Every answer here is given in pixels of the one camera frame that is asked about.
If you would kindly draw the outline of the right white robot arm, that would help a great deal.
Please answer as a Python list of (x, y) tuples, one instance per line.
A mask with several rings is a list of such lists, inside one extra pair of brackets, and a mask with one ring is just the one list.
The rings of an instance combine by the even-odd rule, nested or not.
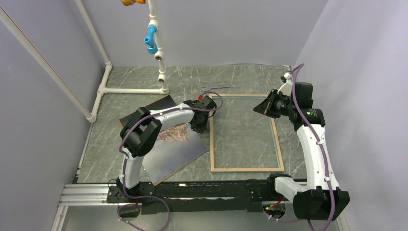
[(306, 186), (287, 174), (272, 173), (265, 193), (271, 200), (283, 196), (292, 202), (297, 219), (334, 221), (350, 202), (350, 196), (340, 189), (332, 170), (325, 142), (324, 115), (312, 107), (312, 93), (310, 83), (284, 83), (253, 109), (271, 118), (288, 117), (300, 140), (306, 164)]

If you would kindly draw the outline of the landscape photo print board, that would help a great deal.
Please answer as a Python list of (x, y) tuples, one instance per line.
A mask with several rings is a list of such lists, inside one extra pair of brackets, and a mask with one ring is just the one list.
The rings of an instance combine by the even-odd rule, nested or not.
[(135, 167), (126, 168), (126, 179), (145, 169), (157, 185), (208, 151), (199, 134), (207, 131), (208, 113), (198, 124), (177, 124), (161, 131), (154, 147)]

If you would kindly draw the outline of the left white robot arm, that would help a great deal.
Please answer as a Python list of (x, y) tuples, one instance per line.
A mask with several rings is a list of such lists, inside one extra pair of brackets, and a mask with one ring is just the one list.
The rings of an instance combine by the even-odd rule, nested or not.
[(126, 202), (134, 201), (140, 187), (140, 170), (145, 155), (154, 147), (160, 134), (167, 128), (189, 124), (192, 131), (203, 133), (211, 112), (219, 109), (209, 96), (187, 100), (160, 110), (138, 108), (120, 131), (119, 151), (124, 154), (122, 173), (117, 178), (119, 196)]

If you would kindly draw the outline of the blue wooden picture frame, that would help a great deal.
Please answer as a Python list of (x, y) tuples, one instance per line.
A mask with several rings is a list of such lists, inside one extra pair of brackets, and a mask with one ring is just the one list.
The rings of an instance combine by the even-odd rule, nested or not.
[(211, 172), (284, 172), (275, 120), (253, 111), (264, 94), (210, 94), (223, 103), (209, 120)]

